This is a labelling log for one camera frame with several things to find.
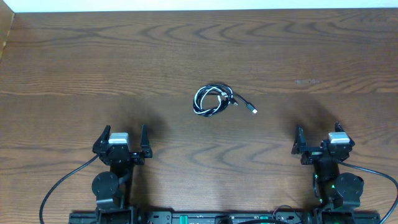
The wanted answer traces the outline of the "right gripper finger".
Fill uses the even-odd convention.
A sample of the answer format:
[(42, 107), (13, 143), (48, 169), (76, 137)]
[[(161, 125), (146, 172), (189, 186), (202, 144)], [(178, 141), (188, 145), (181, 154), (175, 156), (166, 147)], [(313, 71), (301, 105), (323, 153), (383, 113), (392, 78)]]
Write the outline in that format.
[(295, 130), (295, 140), (291, 154), (303, 154), (306, 150), (307, 141), (303, 133), (303, 128), (300, 125), (297, 125)]
[(339, 122), (335, 123), (334, 142), (350, 142), (351, 138)]

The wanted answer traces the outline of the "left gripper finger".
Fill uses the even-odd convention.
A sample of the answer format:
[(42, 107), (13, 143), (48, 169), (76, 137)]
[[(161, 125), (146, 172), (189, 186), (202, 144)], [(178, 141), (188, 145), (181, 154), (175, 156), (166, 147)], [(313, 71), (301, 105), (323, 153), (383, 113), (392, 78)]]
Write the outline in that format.
[(144, 158), (152, 158), (153, 152), (152, 152), (152, 148), (150, 146), (149, 138), (147, 135), (146, 125), (142, 126), (140, 146), (141, 146)]
[(104, 131), (101, 133), (100, 137), (96, 140), (93, 145), (93, 153), (102, 154), (105, 153), (109, 148), (109, 137), (110, 137), (111, 126), (106, 125)]

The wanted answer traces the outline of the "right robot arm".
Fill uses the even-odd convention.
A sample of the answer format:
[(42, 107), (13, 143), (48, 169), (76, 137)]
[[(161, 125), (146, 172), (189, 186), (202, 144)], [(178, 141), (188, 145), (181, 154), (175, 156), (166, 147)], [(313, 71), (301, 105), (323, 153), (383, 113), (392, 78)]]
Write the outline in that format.
[(304, 223), (354, 223), (354, 209), (360, 206), (364, 181), (349, 172), (341, 173), (339, 163), (349, 158), (354, 141), (341, 124), (322, 140), (319, 146), (309, 146), (303, 128), (297, 126), (292, 154), (301, 155), (302, 165), (314, 167), (313, 191), (320, 205), (305, 212)]

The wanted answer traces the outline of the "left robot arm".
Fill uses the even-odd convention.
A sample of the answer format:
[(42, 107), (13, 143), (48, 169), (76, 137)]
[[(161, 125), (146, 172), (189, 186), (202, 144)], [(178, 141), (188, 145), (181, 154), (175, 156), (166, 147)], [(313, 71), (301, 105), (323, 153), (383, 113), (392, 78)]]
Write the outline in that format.
[(109, 171), (98, 174), (91, 189), (96, 196), (95, 223), (138, 223), (137, 209), (129, 204), (133, 170), (153, 156), (146, 126), (141, 131), (141, 149), (132, 152), (128, 133), (112, 133), (107, 125), (93, 145), (93, 153)]

